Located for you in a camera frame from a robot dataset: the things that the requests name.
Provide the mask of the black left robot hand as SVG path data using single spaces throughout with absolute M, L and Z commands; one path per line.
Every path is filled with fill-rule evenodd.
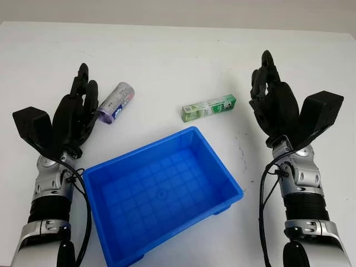
M 52 121 L 53 147 L 73 158 L 82 156 L 81 146 L 90 136 L 98 118 L 98 84 L 89 79 L 88 66 L 82 63 L 73 79 L 70 93 L 57 107 Z

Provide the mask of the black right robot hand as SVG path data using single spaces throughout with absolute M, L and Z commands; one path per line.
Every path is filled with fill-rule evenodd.
M 260 128 L 276 139 L 287 135 L 298 122 L 299 107 L 290 86 L 280 79 L 271 53 L 261 56 L 261 67 L 251 75 L 250 106 Z

